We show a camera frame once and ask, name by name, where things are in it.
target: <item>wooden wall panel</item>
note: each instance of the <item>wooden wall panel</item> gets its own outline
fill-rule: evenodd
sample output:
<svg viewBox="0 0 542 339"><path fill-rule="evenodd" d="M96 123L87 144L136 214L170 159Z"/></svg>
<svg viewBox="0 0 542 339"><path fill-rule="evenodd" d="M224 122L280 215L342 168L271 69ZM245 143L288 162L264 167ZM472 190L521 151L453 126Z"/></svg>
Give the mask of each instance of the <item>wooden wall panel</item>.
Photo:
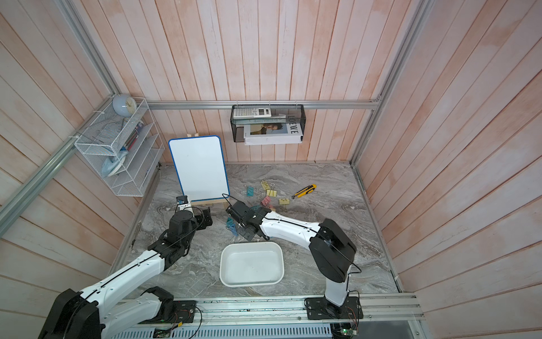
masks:
<svg viewBox="0 0 542 339"><path fill-rule="evenodd" d="M418 3L75 0L120 87L149 100L373 99ZM306 114L300 145L235 144L227 111L167 111L157 120L167 140L220 136L230 163L344 161L370 112Z"/></svg>
<svg viewBox="0 0 542 339"><path fill-rule="evenodd" d="M138 35L152 42L143 29ZM158 58L153 51L143 52L146 62ZM0 3L0 206L108 95L54 2ZM58 293L107 276L137 205L73 156L0 240L3 334L36 337Z"/></svg>
<svg viewBox="0 0 542 339"><path fill-rule="evenodd" d="M436 338L540 336L541 18L437 2L358 163Z"/></svg>

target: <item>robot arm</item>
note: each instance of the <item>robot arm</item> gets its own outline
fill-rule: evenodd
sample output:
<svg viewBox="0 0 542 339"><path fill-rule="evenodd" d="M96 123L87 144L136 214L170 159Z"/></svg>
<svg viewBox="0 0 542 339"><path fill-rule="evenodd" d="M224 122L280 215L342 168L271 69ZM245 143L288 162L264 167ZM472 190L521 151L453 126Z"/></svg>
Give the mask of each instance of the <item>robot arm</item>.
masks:
<svg viewBox="0 0 542 339"><path fill-rule="evenodd" d="M186 196L177 197L177 203L168 230L138 258L80 292L62 292L38 338L106 339L148 319L171 319L175 315L173 295L159 287L128 303L117 303L187 255L195 231L212 225L209 208L194 215Z"/></svg>
<svg viewBox="0 0 542 339"><path fill-rule="evenodd" d="M310 250L318 269L326 277L326 299L336 306L343 305L356 246L336 222L296 220L265 207L251 209L241 201L229 206L226 212L241 226L238 232L249 241L255 235L267 240L273 236Z"/></svg>
<svg viewBox="0 0 542 339"><path fill-rule="evenodd" d="M194 215L188 210L191 206L186 196L177 200L168 230L147 251L96 284L80 292L68 289L56 298L39 339L107 339L142 321L168 321L175 315L173 295L159 287L146 290L128 303L117 303L187 255L195 231L212 225L209 208ZM345 303L356 247L333 220L296 220L268 208L251 209L240 201L226 211L249 241L255 235L267 240L273 236L310 250L326 277L326 299L336 306Z"/></svg>

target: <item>wire mesh shelf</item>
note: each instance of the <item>wire mesh shelf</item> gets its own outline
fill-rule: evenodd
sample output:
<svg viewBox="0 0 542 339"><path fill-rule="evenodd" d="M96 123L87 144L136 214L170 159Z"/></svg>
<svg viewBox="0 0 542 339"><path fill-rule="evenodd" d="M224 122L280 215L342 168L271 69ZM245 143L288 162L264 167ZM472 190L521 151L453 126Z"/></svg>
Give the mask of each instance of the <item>wire mesh shelf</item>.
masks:
<svg viewBox="0 0 542 339"><path fill-rule="evenodd" d="M145 98L134 98L137 110L130 118L123 118L115 113L109 104L84 130L75 143L92 168L103 178L116 195L143 196L149 183L150 175L164 152L164 143L158 133L151 134L155 126L154 116L149 111ZM143 127L145 113L150 119ZM128 139L137 127L137 138L130 147ZM109 174L103 173L104 163L110 162L114 168Z"/></svg>
<svg viewBox="0 0 542 339"><path fill-rule="evenodd" d="M84 155L117 155L143 114L149 110L145 98L134 99L138 107L130 118L116 114L111 101L80 135L75 143L77 149Z"/></svg>

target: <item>gray marble surface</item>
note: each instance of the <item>gray marble surface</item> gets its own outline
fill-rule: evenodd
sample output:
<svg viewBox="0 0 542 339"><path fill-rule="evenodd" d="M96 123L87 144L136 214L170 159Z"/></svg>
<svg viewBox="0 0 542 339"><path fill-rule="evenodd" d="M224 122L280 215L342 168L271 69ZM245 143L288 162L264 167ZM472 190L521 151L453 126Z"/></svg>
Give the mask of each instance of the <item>gray marble surface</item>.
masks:
<svg viewBox="0 0 542 339"><path fill-rule="evenodd" d="M354 262L362 273L352 274L350 289L361 293L397 292L384 251L371 222L367 206L346 163L227 165L230 194L249 206L259 203L256 196L241 194L245 185L260 187L261 180L275 184L277 197L272 204L277 213L299 220L321 222L333 219L357 246ZM299 189L316 184L317 189L289 205L280 206L278 198L290 197ZM149 211L136 236L129 263L167 229L173 215L176 196L181 195L174 167L161 170L161 179ZM128 297L137 297L146 288L160 286L177 298L320 295L325 291L325 278L318 271L309 250L291 242L272 238L283 251L285 274L278 284L230 288L219 278L220 256L229 244L246 242L226 229L227 214L223 205L211 206L213 225L197 231L190 253L180 258L169 270L149 279ZM253 241L263 241L257 236Z"/></svg>

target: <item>white calculator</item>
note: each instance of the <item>white calculator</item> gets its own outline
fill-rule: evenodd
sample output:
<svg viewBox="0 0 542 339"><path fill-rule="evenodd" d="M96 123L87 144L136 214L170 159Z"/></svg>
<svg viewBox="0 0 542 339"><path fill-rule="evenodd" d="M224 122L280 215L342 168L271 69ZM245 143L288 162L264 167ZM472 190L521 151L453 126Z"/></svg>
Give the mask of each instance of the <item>white calculator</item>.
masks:
<svg viewBox="0 0 542 339"><path fill-rule="evenodd" d="M270 108L234 108L234 119L270 118Z"/></svg>

